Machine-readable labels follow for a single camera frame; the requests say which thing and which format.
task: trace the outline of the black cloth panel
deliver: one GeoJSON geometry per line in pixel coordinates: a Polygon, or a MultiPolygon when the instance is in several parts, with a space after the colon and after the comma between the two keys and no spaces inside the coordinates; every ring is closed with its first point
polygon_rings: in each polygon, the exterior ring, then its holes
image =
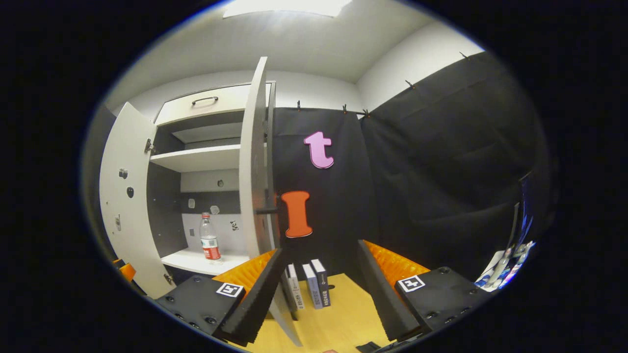
{"type": "MultiPolygon", "coordinates": [[[[543,130],[516,79],[486,52],[414,86],[360,120],[379,245],[473,281],[507,245],[519,179],[534,170],[534,192],[547,192],[543,130]]],[[[543,224],[544,195],[534,202],[543,224]]]]}
{"type": "Polygon", "coordinates": [[[308,225],[312,234],[287,238],[288,211],[278,201],[280,245],[304,279],[301,264],[320,259],[329,275],[345,273],[364,287],[357,263],[357,241],[379,243],[376,200],[359,120],[355,113],[331,109],[275,109],[273,127],[273,178],[276,193],[306,191],[308,225]],[[310,160],[303,140],[321,131],[332,140],[325,153],[330,168],[319,169],[310,160]]]}

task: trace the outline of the drawer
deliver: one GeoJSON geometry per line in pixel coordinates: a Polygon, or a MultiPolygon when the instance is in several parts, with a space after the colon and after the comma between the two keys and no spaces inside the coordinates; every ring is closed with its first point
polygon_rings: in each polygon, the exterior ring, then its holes
{"type": "MultiPolygon", "coordinates": [[[[161,126],[199,116],[243,111],[251,85],[224,87],[186,95],[164,103],[155,124],[161,126]]],[[[266,84],[266,106],[271,84],[266,84]]]]}

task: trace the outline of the ceiling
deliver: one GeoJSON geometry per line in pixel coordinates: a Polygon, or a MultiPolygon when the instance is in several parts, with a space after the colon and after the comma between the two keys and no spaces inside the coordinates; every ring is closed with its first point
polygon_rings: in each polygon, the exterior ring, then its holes
{"type": "Polygon", "coordinates": [[[122,77],[106,100],[117,107],[159,85],[206,73],[301,72],[356,83],[388,50],[434,20],[393,0],[353,0],[335,18],[265,12],[222,18],[209,9],[160,39],[122,77]]]}

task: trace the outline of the drawer handle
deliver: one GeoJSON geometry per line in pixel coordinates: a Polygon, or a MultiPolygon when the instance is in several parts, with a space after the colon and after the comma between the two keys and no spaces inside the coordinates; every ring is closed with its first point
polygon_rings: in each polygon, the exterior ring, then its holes
{"type": "Polygon", "coordinates": [[[205,100],[205,99],[213,99],[214,102],[218,100],[218,97],[207,97],[207,98],[201,98],[201,99],[197,99],[195,101],[192,102],[192,105],[195,105],[196,102],[200,101],[200,100],[205,100]]]}

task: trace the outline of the plastic water bottle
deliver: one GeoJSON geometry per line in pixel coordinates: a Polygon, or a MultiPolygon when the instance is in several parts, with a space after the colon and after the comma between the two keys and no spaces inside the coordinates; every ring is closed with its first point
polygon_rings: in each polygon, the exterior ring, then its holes
{"type": "Polygon", "coordinates": [[[212,264],[222,264],[222,256],[218,249],[218,237],[214,225],[209,221],[209,212],[203,212],[200,221],[200,241],[203,244],[205,259],[212,264]]]}

